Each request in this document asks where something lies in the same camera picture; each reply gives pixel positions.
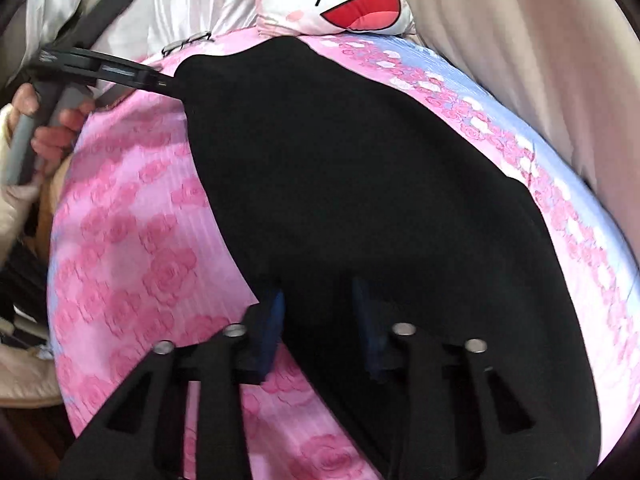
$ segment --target black cover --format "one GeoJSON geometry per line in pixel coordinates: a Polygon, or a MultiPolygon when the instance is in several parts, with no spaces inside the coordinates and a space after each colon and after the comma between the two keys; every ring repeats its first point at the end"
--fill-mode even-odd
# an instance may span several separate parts
{"type": "MultiPolygon", "coordinates": [[[[485,339],[508,381],[558,422],[578,457],[575,478],[591,473],[600,450],[591,369],[548,231],[521,183],[411,97],[295,38],[190,57],[175,79],[236,264],[250,285],[281,282],[285,343],[381,472],[405,399],[401,382],[393,393],[364,371],[353,275],[385,287],[402,320],[441,340],[485,339]]],[[[432,379],[449,391],[449,379],[432,379]]],[[[481,449],[468,440],[461,473],[481,449]]],[[[430,451],[425,460],[437,461],[430,451]]]]}

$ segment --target pink rose pattern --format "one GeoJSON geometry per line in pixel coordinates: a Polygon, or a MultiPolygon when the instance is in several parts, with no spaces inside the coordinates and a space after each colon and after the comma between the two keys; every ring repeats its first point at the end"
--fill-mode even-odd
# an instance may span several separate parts
{"type": "MultiPolygon", "coordinates": [[[[631,369],[628,403],[635,410],[640,364],[630,363],[638,361],[638,328],[621,298],[607,251],[597,245],[593,229],[581,221],[545,168],[536,164],[535,154],[440,78],[395,57],[393,67],[380,66],[389,56],[370,42],[353,48],[346,41],[359,40],[352,36],[332,38],[340,46],[333,50],[323,50],[321,40],[306,39],[372,79],[391,84],[393,78],[396,87],[441,115],[491,160],[520,172],[557,235],[556,249],[593,278],[609,308],[606,324],[614,334],[617,359],[631,369]],[[479,128],[478,121],[486,127],[479,128]],[[569,219],[577,223],[580,240],[575,230],[569,232],[569,219]],[[598,278],[603,270],[609,277],[606,286],[598,278]]],[[[253,29],[235,32],[226,38],[225,52],[259,41],[253,29]]],[[[180,58],[206,48],[185,49],[180,58]]],[[[164,62],[169,74],[178,65],[174,56],[164,62]]],[[[190,155],[180,103],[143,92],[94,114],[76,146],[54,219],[49,287],[56,365],[76,433],[155,341],[170,338],[187,345],[205,340],[238,321],[254,302],[226,252],[190,155]]],[[[278,455],[278,478],[376,478],[284,347],[267,381],[244,388],[242,405],[257,479],[274,478],[273,465],[253,462],[265,453],[278,455]],[[284,441],[274,445],[278,438],[284,441]]],[[[188,478],[194,472],[194,429],[192,417],[185,440],[188,478]]]]}
{"type": "Polygon", "coordinates": [[[178,207],[187,205],[206,207],[209,205],[207,194],[197,176],[189,177],[182,183],[180,189],[173,191],[171,202],[178,207]]]}
{"type": "Polygon", "coordinates": [[[196,282],[196,255],[191,249],[161,249],[151,262],[142,283],[146,291],[159,303],[175,306],[180,298],[188,296],[196,282]]]}
{"type": "Polygon", "coordinates": [[[284,346],[278,348],[276,365],[262,384],[262,389],[289,406],[306,404],[315,396],[311,384],[284,346]]]}
{"type": "Polygon", "coordinates": [[[297,480],[355,480],[362,477],[365,462],[344,435],[315,436],[300,446],[300,455],[289,470],[297,480]]]}

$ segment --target black clamp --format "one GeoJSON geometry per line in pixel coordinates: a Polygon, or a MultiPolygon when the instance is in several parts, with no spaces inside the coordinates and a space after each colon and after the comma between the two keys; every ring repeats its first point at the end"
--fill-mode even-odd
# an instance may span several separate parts
{"type": "Polygon", "coordinates": [[[516,386],[522,375],[512,380],[510,367],[487,342],[439,340],[403,320],[393,301],[359,278],[353,280],[353,307],[369,375],[383,383],[401,377],[406,385],[386,480],[584,480],[544,403],[516,386]],[[471,393],[461,410],[453,390],[464,388],[460,377],[457,386],[447,382],[448,370],[461,370],[471,393]],[[462,423],[456,408],[465,412],[462,423]]]}
{"type": "Polygon", "coordinates": [[[84,48],[43,48],[29,70],[39,80],[55,79],[94,87],[98,80],[103,80],[169,96],[174,81],[155,67],[84,48]]]}
{"type": "Polygon", "coordinates": [[[67,452],[60,480],[178,480],[183,472],[187,387],[200,382],[196,473],[202,480],[250,480],[240,384],[271,370],[284,320],[273,287],[242,321],[197,345],[156,343],[67,452]]]}

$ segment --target pink floral fabric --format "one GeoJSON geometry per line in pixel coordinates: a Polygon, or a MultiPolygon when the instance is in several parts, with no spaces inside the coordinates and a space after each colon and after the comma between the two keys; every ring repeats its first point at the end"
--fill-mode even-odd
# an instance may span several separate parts
{"type": "MultiPolygon", "coordinates": [[[[193,54],[232,54],[260,41],[255,29],[240,30],[165,59],[163,72],[172,74],[193,54]]],[[[362,38],[305,41],[350,70],[418,99],[529,186],[550,226],[582,325],[606,455],[638,406],[640,364],[637,329],[593,228],[537,164],[532,146],[494,124],[475,99],[449,88],[439,74],[403,64],[398,52],[362,38]]],[[[237,322],[255,302],[196,176],[182,105],[163,96],[135,92],[115,109],[92,115],[76,146],[51,244],[53,344],[76,433],[154,342],[201,342],[237,322]]],[[[194,478],[197,398],[193,385],[187,478],[194,478]]],[[[377,478],[286,348],[278,349],[264,384],[243,387],[242,406],[256,480],[377,478]]]]}

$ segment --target black strap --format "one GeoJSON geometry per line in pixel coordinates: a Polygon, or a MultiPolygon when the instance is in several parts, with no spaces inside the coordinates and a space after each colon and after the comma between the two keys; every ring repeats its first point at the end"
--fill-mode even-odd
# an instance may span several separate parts
{"type": "Polygon", "coordinates": [[[54,42],[58,49],[91,48],[103,32],[129,7],[134,0],[100,0],[94,8],[78,20],[78,24],[54,42]]]}

